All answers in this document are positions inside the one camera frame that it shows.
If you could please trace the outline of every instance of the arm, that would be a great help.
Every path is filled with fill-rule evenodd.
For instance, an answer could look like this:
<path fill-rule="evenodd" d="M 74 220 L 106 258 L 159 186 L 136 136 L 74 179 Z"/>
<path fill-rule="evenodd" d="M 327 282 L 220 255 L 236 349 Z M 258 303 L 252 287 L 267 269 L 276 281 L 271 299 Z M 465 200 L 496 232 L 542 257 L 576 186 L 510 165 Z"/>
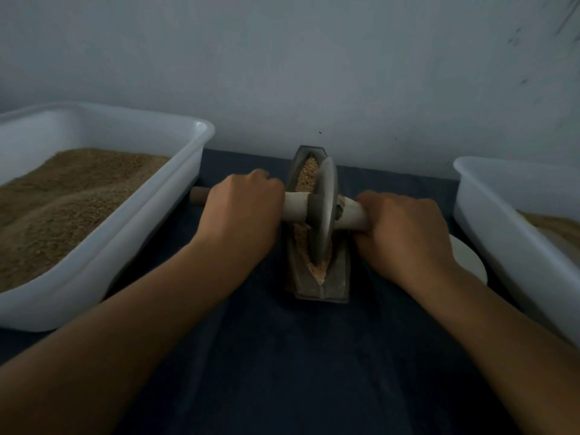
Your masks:
<path fill-rule="evenodd" d="M 526 434 L 580 433 L 580 352 L 520 313 L 453 259 L 432 200 L 366 191 L 373 229 L 360 254 L 468 352 Z"/>
<path fill-rule="evenodd" d="M 110 433 L 157 364 L 273 246 L 284 186 L 215 186 L 186 247 L 0 368 L 3 433 Z"/>

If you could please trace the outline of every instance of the plastic container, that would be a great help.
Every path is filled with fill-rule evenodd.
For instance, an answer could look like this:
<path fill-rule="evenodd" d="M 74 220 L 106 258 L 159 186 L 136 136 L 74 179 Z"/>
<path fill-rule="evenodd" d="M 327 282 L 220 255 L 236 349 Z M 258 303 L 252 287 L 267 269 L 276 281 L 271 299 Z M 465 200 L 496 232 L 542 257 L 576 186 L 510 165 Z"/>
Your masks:
<path fill-rule="evenodd" d="M 453 215 L 522 310 L 580 347 L 580 269 L 518 211 L 580 221 L 580 170 L 461 157 Z"/>
<path fill-rule="evenodd" d="M 0 184 L 73 148 L 172 157 L 60 263 L 0 293 L 0 327 L 50 330 L 98 304 L 196 179 L 203 146 L 213 135 L 214 125 L 200 119 L 79 102 L 0 115 Z"/>

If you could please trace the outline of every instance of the white plate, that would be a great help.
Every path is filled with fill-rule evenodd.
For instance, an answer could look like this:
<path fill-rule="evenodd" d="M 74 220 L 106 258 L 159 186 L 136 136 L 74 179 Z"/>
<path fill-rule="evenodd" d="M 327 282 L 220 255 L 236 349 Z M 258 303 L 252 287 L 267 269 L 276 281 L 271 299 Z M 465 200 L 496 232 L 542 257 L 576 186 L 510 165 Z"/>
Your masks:
<path fill-rule="evenodd" d="M 453 235 L 451 237 L 451 248 L 453 248 L 453 257 L 457 263 L 465 270 L 473 273 L 481 282 L 487 285 L 487 272 L 479 256 L 469 248 L 469 246 Z"/>

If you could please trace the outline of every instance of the left hand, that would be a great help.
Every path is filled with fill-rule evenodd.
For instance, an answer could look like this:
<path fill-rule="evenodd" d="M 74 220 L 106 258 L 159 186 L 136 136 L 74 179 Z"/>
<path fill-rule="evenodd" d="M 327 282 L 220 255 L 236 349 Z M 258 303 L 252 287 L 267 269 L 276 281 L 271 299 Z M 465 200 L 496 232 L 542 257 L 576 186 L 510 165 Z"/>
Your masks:
<path fill-rule="evenodd" d="M 284 185 L 256 169 L 230 175 L 208 195 L 192 243 L 217 247 L 219 260 L 241 283 L 276 242 L 284 204 Z"/>

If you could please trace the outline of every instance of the wall stain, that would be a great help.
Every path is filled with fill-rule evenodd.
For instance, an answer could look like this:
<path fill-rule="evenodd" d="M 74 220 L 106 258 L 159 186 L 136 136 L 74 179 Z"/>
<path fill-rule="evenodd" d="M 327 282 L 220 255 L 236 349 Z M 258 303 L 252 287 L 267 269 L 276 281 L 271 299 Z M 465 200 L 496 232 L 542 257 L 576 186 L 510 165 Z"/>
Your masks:
<path fill-rule="evenodd" d="M 580 0 L 570 0 L 568 3 L 568 14 L 566 15 L 566 18 L 564 18 L 564 21 L 562 21 L 562 24 L 560 24 L 558 30 L 556 30 L 556 36 L 560 35 L 561 31 L 564 29 L 564 26 L 566 26 L 568 21 L 570 21 L 570 18 L 572 18 L 576 12 L 578 6 L 580 6 Z"/>

